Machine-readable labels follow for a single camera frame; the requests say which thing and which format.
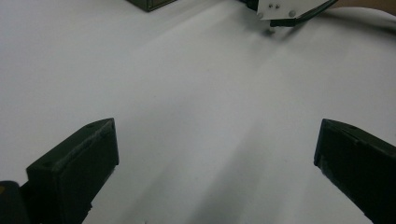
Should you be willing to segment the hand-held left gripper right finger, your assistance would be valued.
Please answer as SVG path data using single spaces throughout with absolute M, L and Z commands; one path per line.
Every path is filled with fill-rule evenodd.
M 321 122 L 314 164 L 374 224 L 396 224 L 396 147 L 353 125 Z

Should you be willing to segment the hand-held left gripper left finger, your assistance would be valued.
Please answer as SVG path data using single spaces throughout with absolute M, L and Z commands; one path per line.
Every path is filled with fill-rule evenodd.
M 26 169 L 34 224 L 82 224 L 119 162 L 113 118 L 67 137 Z

